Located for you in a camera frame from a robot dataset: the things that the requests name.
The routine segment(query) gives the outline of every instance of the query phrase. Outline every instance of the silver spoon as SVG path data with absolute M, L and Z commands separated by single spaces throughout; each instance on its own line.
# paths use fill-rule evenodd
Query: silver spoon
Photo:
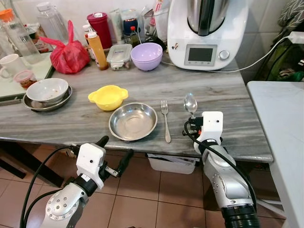
M 192 93 L 188 93 L 185 96 L 184 108 L 187 112 L 191 113 L 192 117 L 194 117 L 194 113 L 198 108 L 198 103 L 196 102 Z

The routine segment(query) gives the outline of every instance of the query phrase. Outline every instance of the orange bottle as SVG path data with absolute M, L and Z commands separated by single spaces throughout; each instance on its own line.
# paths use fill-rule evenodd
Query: orange bottle
M 96 32 L 89 32 L 87 34 L 87 41 L 89 42 L 91 49 L 93 50 L 95 61 L 99 69 L 106 70 L 108 63 L 106 61 L 103 46 L 101 45 L 100 38 Z

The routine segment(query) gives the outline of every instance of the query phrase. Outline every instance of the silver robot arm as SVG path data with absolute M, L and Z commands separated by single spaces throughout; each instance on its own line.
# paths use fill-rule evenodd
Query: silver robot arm
M 233 165 L 235 160 L 220 145 L 223 130 L 222 112 L 203 112 L 202 118 L 193 123 L 199 123 L 201 132 L 197 140 L 216 150 L 227 158 Z M 206 147 L 194 143 L 195 151 L 202 154 L 204 173 L 211 182 L 216 201 L 221 208 L 227 228 L 259 228 L 254 203 L 247 183 L 241 175 L 226 161 Z
M 133 156 L 133 150 L 129 150 L 121 159 L 118 167 L 111 169 L 104 161 L 105 149 L 101 146 L 85 143 L 75 148 L 78 148 L 73 151 L 77 155 L 78 177 L 48 200 L 41 228 L 75 227 L 89 197 L 97 188 L 101 189 L 104 186 L 104 181 L 108 177 L 120 177 Z

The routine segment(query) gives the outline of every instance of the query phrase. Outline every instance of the purple bowl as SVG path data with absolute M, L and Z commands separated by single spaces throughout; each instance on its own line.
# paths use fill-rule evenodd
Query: purple bowl
M 149 62 L 149 63 L 138 62 L 134 59 L 133 59 L 133 63 L 135 64 L 135 66 L 138 69 L 148 71 L 148 70 L 153 70 L 154 68 L 156 68 L 161 63 L 161 60 L 162 60 L 162 57 L 160 56 L 157 59 L 155 59 L 154 61 Z
M 153 62 L 162 56 L 162 47 L 155 43 L 143 43 L 134 47 L 131 58 L 136 62 Z

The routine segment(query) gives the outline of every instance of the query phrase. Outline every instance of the fork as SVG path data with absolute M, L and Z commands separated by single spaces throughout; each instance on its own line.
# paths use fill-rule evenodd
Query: fork
M 168 104 L 167 101 L 161 101 L 161 113 L 165 116 L 165 123 L 166 123 L 166 134 L 165 134 L 165 139 L 167 143 L 171 142 L 171 136 L 169 133 L 169 128 L 168 128 L 168 122 L 167 122 L 167 114 L 168 114 Z

